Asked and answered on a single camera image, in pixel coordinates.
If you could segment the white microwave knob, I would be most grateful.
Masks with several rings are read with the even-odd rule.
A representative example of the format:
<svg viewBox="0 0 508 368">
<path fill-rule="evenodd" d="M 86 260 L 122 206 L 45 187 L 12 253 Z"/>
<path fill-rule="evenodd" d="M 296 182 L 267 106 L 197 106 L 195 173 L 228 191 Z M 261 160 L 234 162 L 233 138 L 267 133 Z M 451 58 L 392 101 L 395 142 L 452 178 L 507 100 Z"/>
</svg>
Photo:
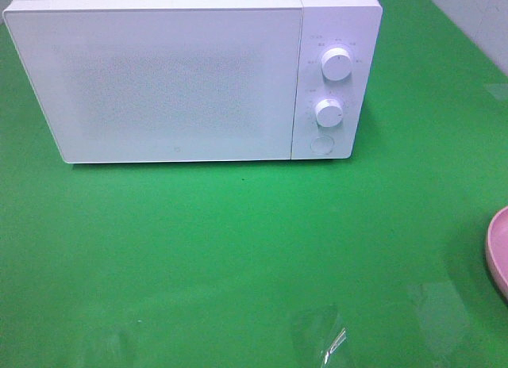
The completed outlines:
<svg viewBox="0 0 508 368">
<path fill-rule="evenodd" d="M 323 128 L 338 126 L 344 116 L 341 103 L 332 98 L 319 101 L 314 112 L 317 124 Z"/>
<path fill-rule="evenodd" d="M 321 57 L 323 76 L 337 82 L 346 79 L 352 73 L 352 56 L 344 47 L 333 47 L 325 51 Z"/>
</svg>

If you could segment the pink plate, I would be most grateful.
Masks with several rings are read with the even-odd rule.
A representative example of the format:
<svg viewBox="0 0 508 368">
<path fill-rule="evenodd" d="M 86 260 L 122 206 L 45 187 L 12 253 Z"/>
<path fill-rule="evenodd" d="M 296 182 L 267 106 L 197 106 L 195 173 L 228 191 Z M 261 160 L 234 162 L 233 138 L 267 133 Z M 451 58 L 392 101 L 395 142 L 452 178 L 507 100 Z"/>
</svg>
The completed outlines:
<svg viewBox="0 0 508 368">
<path fill-rule="evenodd" d="M 488 225 L 485 257 L 497 289 L 507 299 L 507 207 L 500 209 Z"/>
</svg>

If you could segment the white microwave door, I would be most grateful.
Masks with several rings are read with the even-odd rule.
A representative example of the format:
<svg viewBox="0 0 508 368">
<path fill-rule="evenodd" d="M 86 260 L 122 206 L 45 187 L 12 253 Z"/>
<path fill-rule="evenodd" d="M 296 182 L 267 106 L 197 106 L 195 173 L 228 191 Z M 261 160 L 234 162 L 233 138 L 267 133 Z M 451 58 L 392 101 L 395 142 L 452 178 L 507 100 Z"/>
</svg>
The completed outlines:
<svg viewBox="0 0 508 368">
<path fill-rule="evenodd" d="M 302 12 L 9 11 L 64 161 L 287 159 Z"/>
</svg>

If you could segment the round microwave door button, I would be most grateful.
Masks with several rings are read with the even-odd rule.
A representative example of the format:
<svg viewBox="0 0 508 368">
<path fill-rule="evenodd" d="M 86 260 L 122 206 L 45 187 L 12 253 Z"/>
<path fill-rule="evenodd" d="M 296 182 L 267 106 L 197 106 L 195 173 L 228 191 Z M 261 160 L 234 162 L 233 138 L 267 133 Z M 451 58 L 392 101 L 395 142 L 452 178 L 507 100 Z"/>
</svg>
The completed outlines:
<svg viewBox="0 0 508 368">
<path fill-rule="evenodd" d="M 311 151 L 316 155 L 328 155 L 334 147 L 334 140 L 330 136 L 318 136 L 310 144 Z"/>
</svg>

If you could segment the white microwave oven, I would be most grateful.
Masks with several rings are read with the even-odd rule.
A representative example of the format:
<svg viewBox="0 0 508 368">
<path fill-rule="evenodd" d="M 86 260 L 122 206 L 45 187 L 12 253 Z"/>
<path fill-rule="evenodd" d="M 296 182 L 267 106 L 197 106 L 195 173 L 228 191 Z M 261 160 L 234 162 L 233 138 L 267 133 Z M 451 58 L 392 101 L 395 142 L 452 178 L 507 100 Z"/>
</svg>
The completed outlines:
<svg viewBox="0 0 508 368">
<path fill-rule="evenodd" d="M 378 0 L 13 0 L 2 16 L 9 31 L 6 13 L 19 10 L 281 9 L 302 12 L 291 155 L 287 159 L 346 159 L 352 154 L 382 20 L 383 9 Z M 337 46 L 350 52 L 352 73 L 346 79 L 332 82 L 321 72 L 321 57 Z M 338 126 L 323 128 L 316 122 L 314 108 L 319 101 L 329 98 L 341 103 L 344 116 Z M 334 147 L 328 155 L 311 151 L 310 144 L 318 136 L 333 138 Z"/>
</svg>

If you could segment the clear tape patch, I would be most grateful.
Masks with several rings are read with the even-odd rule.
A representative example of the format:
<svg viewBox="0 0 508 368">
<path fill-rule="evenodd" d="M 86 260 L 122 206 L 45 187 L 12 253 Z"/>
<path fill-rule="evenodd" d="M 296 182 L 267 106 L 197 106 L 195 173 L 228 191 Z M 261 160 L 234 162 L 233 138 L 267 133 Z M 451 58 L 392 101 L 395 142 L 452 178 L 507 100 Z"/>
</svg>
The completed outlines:
<svg viewBox="0 0 508 368">
<path fill-rule="evenodd" d="M 409 285 L 425 346 L 434 358 L 446 360 L 465 340 L 470 326 L 465 305 L 451 281 Z"/>
<path fill-rule="evenodd" d="M 347 330 L 336 304 L 291 317 L 291 341 L 299 367 L 350 367 Z"/>
</svg>

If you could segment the clear tape patch far right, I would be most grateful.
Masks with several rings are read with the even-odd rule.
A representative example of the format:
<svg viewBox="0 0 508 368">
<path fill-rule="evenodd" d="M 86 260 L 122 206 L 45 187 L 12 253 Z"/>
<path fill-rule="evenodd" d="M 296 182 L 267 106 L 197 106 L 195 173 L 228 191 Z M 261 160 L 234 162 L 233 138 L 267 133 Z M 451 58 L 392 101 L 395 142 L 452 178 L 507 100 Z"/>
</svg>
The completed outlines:
<svg viewBox="0 0 508 368">
<path fill-rule="evenodd" d="M 465 340 L 470 326 L 465 305 L 451 281 L 409 285 L 425 346 L 434 358 L 446 360 Z"/>
</svg>

